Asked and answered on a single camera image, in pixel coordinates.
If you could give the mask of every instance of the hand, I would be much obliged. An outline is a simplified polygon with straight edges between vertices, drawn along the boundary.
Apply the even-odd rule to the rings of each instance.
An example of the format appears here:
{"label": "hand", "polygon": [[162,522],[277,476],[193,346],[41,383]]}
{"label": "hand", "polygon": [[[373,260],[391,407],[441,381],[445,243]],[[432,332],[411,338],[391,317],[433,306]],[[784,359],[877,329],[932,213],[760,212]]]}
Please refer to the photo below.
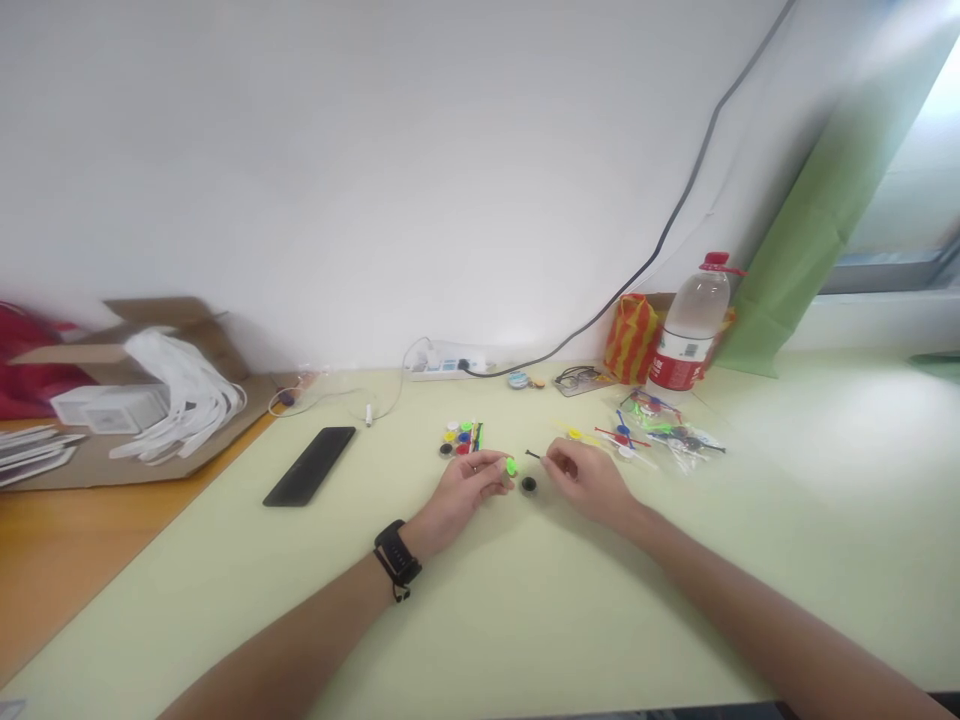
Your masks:
{"label": "hand", "polygon": [[496,450],[480,450],[450,461],[433,496],[400,528],[404,544],[421,564],[457,539],[480,503],[513,489],[513,482],[503,475],[506,457]]}
{"label": "hand", "polygon": [[540,460],[560,493],[584,517],[620,532],[639,502],[603,450],[557,438]]}

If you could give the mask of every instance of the water bottle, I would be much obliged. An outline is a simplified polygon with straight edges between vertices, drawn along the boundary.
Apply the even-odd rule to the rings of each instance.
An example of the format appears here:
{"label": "water bottle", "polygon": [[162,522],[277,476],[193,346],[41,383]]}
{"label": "water bottle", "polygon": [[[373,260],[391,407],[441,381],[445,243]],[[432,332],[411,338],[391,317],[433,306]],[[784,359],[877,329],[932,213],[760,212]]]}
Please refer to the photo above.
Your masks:
{"label": "water bottle", "polygon": [[680,288],[667,312],[646,391],[670,405],[683,403],[703,373],[703,363],[730,304],[729,253],[707,253],[700,272]]}

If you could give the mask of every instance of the fingers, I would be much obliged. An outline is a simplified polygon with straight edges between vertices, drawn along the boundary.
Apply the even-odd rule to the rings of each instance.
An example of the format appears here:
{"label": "fingers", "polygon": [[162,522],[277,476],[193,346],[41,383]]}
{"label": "fingers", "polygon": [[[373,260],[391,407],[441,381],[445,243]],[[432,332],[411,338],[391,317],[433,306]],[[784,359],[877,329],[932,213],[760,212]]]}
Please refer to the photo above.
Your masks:
{"label": "fingers", "polygon": [[491,483],[480,491],[480,502],[483,502],[491,495],[506,495],[508,492],[509,490],[500,483]]}
{"label": "fingers", "polygon": [[507,453],[502,453],[499,450],[477,450],[475,453],[460,455],[453,462],[479,469],[482,466],[493,465],[497,460],[505,457],[507,457]]}
{"label": "fingers", "polygon": [[586,458],[592,449],[590,446],[584,445],[582,442],[577,442],[576,440],[557,438],[550,443],[546,454],[553,458],[554,462],[557,462],[560,458],[569,458],[576,463],[578,460]]}
{"label": "fingers", "polygon": [[576,487],[576,480],[574,480],[567,472],[561,468],[549,455],[544,455],[540,459],[540,463],[543,465],[544,469],[547,471],[547,475],[550,476],[550,479],[553,481],[554,485],[562,492],[564,495],[569,495]]}
{"label": "fingers", "polygon": [[[479,453],[470,453],[470,455],[480,455],[485,452],[492,452],[490,450],[481,450]],[[488,485],[496,483],[497,485],[503,486],[501,478],[503,477],[503,471],[506,467],[506,461],[504,460],[504,455],[500,454],[500,457],[492,465],[487,465],[482,470],[479,470],[476,475],[464,479],[464,483],[470,486],[470,489],[473,492],[481,493],[484,488]]]}

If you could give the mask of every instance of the red bag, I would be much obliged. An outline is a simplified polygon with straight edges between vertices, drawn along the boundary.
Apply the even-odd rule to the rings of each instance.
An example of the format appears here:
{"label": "red bag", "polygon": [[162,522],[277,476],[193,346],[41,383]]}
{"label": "red bag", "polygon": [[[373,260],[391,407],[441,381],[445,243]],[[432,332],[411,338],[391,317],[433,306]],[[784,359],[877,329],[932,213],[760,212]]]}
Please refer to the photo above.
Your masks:
{"label": "red bag", "polygon": [[[617,304],[617,314],[607,335],[603,364],[617,380],[625,385],[643,385],[647,381],[650,365],[657,354],[657,345],[663,333],[663,323],[673,302],[672,294],[658,293],[623,295]],[[727,310],[720,332],[717,334],[701,373],[710,367],[720,335],[736,319],[733,308]]]}
{"label": "red bag", "polygon": [[16,305],[0,302],[0,420],[50,417],[50,398],[96,382],[73,365],[8,365],[18,355],[57,345],[60,336]]}

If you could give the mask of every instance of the white straps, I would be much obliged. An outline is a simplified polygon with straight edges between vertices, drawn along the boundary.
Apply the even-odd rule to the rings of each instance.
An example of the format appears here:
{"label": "white straps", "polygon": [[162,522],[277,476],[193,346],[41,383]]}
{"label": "white straps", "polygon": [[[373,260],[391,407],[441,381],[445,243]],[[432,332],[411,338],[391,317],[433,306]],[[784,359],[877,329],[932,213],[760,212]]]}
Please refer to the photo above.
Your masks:
{"label": "white straps", "polygon": [[170,388],[170,412],[133,442],[111,450],[111,458],[136,456],[158,465],[174,455],[189,457],[247,404],[243,388],[227,382],[189,343],[151,328],[123,347]]}

